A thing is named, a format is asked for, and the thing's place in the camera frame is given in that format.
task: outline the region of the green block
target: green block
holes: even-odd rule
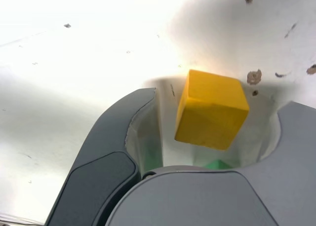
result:
[[[223,170],[232,168],[228,164],[224,163],[222,160],[215,160],[214,162],[211,162],[204,167],[212,170]]]

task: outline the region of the wooden block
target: wooden block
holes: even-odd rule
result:
[[[178,107],[175,140],[226,150],[248,112],[239,80],[190,70]]]

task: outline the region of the white surface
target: white surface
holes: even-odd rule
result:
[[[0,0],[0,9],[6,213],[44,222],[93,123],[139,87],[163,90],[165,164],[192,163],[168,124],[190,68],[244,83],[261,69],[251,88],[274,108],[316,107],[316,76],[306,74],[316,63],[315,0]]]

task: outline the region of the black object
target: black object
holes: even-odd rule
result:
[[[137,90],[101,115],[80,149],[46,226],[104,226],[117,202],[141,180],[125,138],[134,115],[154,97],[155,89]]]

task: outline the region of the yellow cube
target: yellow cube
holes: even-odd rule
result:
[[[248,112],[239,80],[190,70],[178,107],[175,140],[226,150]]]

